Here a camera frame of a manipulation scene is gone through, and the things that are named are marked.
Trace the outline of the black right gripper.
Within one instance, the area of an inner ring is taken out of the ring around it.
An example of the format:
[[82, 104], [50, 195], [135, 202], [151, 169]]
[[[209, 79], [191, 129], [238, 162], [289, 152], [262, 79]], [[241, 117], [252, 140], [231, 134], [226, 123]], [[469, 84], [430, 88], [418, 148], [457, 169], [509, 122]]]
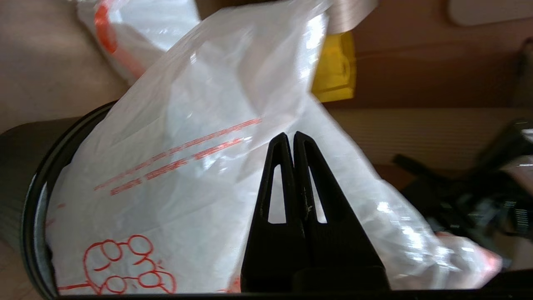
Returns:
[[501, 256], [512, 258], [494, 237], [532, 239], [532, 195], [508, 173], [498, 170], [449, 178], [404, 155], [394, 163], [415, 175], [401, 194], [423, 215], [434, 232], [466, 237]]

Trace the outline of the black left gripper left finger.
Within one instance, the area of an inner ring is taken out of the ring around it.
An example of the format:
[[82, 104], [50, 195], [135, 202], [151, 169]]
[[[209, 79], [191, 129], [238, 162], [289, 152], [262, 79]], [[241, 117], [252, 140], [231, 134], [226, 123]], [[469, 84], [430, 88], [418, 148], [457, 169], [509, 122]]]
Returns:
[[[268, 220], [274, 171], [281, 171], [286, 222]], [[268, 145], [257, 201], [241, 268], [242, 292], [291, 292], [295, 274], [309, 264], [288, 136], [280, 133]]]

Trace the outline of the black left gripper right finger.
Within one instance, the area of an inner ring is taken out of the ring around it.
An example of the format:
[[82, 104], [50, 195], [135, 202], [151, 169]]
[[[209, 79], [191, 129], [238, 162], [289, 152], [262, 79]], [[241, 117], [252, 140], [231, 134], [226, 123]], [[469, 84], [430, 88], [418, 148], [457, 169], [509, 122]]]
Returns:
[[294, 276], [300, 292], [385, 292], [385, 267], [317, 143], [294, 135], [294, 167], [305, 203], [309, 266]]

